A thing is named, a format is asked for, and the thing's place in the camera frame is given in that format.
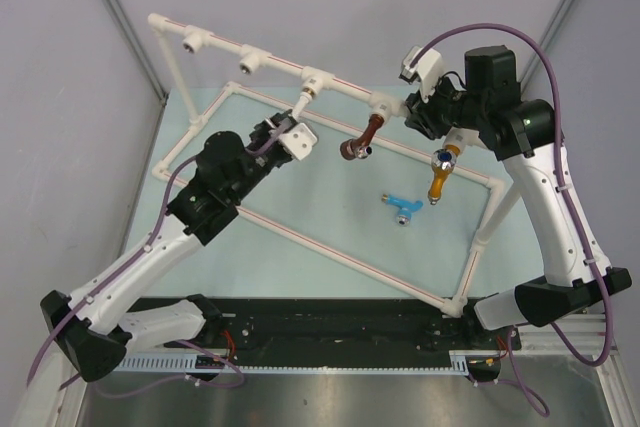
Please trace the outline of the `white water faucet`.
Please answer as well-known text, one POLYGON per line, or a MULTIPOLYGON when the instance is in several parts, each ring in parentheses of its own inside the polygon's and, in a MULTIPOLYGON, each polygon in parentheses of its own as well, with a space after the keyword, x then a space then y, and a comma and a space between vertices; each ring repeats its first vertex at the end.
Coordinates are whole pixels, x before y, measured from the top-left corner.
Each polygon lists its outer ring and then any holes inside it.
POLYGON ((290 116, 298 121, 303 113, 304 109, 313 101, 316 96, 315 92, 310 89, 303 89, 300 93, 298 101, 294 104, 291 109, 290 116))

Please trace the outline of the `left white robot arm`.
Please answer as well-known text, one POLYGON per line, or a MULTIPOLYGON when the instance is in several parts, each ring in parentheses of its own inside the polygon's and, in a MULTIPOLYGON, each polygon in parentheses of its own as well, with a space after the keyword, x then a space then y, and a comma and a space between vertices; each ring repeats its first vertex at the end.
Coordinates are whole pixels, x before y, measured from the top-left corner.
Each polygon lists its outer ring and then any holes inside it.
POLYGON ((78 377, 95 382, 129 353, 178 340, 207 347, 221 334, 220 313, 196 295, 169 309, 126 313, 171 268, 206 246, 235 218, 242 200, 275 168, 301 161, 318 141, 290 111, 258 123, 247 141, 233 131, 207 138, 184 161, 195 167, 177 194, 166 191, 151 231, 101 274, 70 294, 57 290, 40 302, 49 335, 78 377))

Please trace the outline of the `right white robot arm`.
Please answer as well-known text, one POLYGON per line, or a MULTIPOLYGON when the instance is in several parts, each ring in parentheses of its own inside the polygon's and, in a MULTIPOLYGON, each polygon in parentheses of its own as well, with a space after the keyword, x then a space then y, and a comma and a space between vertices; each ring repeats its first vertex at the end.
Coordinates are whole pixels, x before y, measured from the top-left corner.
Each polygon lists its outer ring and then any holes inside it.
POLYGON ((431 162, 430 203, 441 199, 468 144, 461 135, 475 133, 511 177, 542 254, 542 276, 474 305, 474 315, 461 323, 462 338, 473 348, 486 347, 499 328, 543 327, 598 302, 608 304, 632 285, 629 271, 612 266, 593 236, 570 182, 553 108, 543 100, 522 100, 515 69, 515 54, 503 45, 472 49, 465 54, 465 80, 455 88, 441 54, 414 47, 400 74, 420 83, 406 100, 406 126, 444 141, 431 162))

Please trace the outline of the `amber yellow water faucet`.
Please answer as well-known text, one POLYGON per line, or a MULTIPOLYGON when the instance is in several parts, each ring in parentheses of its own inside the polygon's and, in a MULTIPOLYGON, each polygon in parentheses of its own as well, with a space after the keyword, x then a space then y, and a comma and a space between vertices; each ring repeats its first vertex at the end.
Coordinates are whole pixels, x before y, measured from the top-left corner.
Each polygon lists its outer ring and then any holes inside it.
POLYGON ((452 144, 436 150, 431 157, 431 169, 433 179, 428 190, 428 200, 431 205, 436 205, 441 197, 444 184, 454 171, 461 150, 452 144))

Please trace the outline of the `dark red water faucet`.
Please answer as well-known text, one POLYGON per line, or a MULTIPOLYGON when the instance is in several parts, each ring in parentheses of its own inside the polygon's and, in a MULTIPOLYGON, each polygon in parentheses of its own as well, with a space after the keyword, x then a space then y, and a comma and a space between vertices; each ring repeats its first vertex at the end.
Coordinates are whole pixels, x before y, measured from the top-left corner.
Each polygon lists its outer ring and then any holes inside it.
POLYGON ((350 138, 340 144, 340 154, 344 160, 363 160, 372 153, 371 143, 377 131, 386 123, 379 114, 371 114, 368 125, 357 138, 350 138))

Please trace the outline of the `blue water faucet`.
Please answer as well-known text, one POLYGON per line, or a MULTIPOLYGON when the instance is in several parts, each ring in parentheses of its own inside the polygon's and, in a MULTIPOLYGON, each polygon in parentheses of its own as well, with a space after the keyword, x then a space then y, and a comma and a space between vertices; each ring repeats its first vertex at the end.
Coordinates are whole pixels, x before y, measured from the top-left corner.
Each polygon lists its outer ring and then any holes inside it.
POLYGON ((411 223, 413 215, 424 206, 424 203, 420 200, 411 202, 390 194, 383 194, 381 201, 385 205, 393 206, 397 209, 395 219, 400 226, 408 226, 411 223))

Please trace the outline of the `light green table mat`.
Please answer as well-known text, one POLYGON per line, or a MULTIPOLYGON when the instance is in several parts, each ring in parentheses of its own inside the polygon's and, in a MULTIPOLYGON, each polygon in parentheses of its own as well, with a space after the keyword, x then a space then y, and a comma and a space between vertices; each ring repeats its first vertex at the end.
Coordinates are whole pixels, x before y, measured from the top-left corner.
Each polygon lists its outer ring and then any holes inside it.
MULTIPOLYGON (((323 92, 308 110, 363 129, 369 109, 336 92, 323 92)), ((262 102, 232 94, 206 128, 172 163, 199 152, 204 140, 220 130, 246 141, 254 125, 276 112, 262 102)), ((189 126, 186 108, 172 89, 133 216, 127 249, 154 225, 165 181, 151 168, 175 146, 189 126)), ((393 275, 421 290, 452 297, 469 247, 489 199, 487 187, 453 174, 440 202, 429 205, 432 179, 428 164, 379 146, 368 159, 345 161, 339 145, 350 137, 310 122, 319 142, 302 162, 272 172, 241 207, 275 221, 355 260, 393 275), (409 226, 396 222, 396 209, 383 194, 423 208, 409 226)), ((483 297, 539 277, 543 262, 526 209, 519 201, 494 232, 472 279, 470 296, 483 297)), ((249 220, 238 217, 205 248, 182 261, 154 283, 147 295, 257 298, 399 298, 400 291, 375 281, 249 220)))

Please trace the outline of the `white PVC pipe frame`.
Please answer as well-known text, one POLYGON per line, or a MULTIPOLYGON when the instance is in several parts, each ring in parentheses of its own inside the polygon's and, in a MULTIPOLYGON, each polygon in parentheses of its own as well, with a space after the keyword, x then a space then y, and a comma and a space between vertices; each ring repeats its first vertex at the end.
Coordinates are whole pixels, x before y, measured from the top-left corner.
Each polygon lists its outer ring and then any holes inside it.
MULTIPOLYGON (((236 94, 242 95, 283 112, 291 110, 294 106, 280 99, 249 89, 237 82, 230 81, 225 84, 210 106, 204 110, 204 112, 199 112, 193 102, 189 88, 185 84, 181 68, 174 56, 173 50, 166 38, 168 33, 182 36, 184 49, 192 54, 197 53, 203 47, 213 47, 238 55, 240 58, 239 67, 241 71, 247 75, 254 73, 261 67, 273 68, 300 78, 302 80, 302 90, 305 88, 313 90, 316 94, 314 98, 324 90, 335 91, 351 97, 367 104, 371 108, 372 114, 381 115, 385 119, 386 123, 392 117, 401 118, 407 117, 408 115, 408 109, 402 100, 383 92, 367 90, 363 87, 340 79, 332 73, 328 73, 311 66, 298 65, 289 60, 277 57, 274 54, 264 51, 258 47, 248 44, 240 44, 220 37, 200 27, 184 25, 156 13, 150 14, 147 21, 157 38, 165 62, 174 79, 175 86, 182 96, 190 122, 190 126, 180 140, 166 154, 166 156, 159 160, 152 168, 152 175, 161 181, 169 180, 170 175, 172 174, 172 171, 170 170, 171 163, 174 162, 177 156, 192 141, 194 141, 196 137, 198 137, 200 132, 208 124, 211 117, 228 97, 236 94)), ((313 111, 308 111, 306 108, 300 118, 313 121, 345 134, 357 133, 357 129, 351 125, 344 124, 333 118, 323 116, 313 111)), ((485 246, 488 244, 486 240, 480 238, 480 235, 485 231, 488 222, 497 216, 497 207, 502 200, 507 198, 507 195, 504 193, 504 182, 495 177, 481 174, 466 167, 455 167, 450 176, 451 175, 457 175, 465 178, 483 186, 489 191, 488 202, 483 212, 480 226, 476 230, 471 242, 469 255, 461 280, 456 293, 451 298, 444 298, 428 291, 421 290, 397 277, 387 275, 369 264, 360 262, 340 251, 332 249, 322 243, 318 243, 313 238, 306 237, 297 231, 291 230, 276 223, 270 218, 261 216, 250 210, 241 208, 239 210, 239 215, 241 218, 255 225, 272 231, 275 234, 287 238, 311 251, 315 251, 345 267, 351 268, 378 282, 407 293, 410 296, 438 309, 448 317, 459 318, 463 314, 463 308, 467 305, 468 294, 474 274, 485 250, 485 246)))

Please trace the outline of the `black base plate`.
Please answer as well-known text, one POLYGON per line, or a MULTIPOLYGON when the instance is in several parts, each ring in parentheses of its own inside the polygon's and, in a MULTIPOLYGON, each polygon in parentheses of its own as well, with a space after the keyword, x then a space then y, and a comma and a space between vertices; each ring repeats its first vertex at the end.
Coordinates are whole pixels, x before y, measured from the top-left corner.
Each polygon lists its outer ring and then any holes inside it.
POLYGON ((422 369, 447 367, 453 351, 499 358, 518 336, 485 331, 412 299, 215 298, 217 326, 192 342, 230 352, 244 367, 422 369))

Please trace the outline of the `aluminium extrusion rail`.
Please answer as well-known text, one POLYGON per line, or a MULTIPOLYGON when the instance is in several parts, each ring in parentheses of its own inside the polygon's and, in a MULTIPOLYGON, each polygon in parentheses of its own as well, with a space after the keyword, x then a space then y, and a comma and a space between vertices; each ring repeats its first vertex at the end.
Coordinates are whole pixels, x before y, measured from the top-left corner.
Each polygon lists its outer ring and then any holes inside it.
MULTIPOLYGON (((601 353, 605 341, 605 319, 603 314, 574 314, 557 322, 569 342, 588 360, 595 360, 601 353)), ((525 356, 562 356, 580 365, 552 326, 519 326, 517 333, 521 342, 518 354, 525 356)), ((592 368, 596 376, 595 385, 604 396, 604 406, 614 426, 638 426, 639 407, 634 398, 630 381, 624 372, 621 356, 612 344, 607 360, 592 368)))

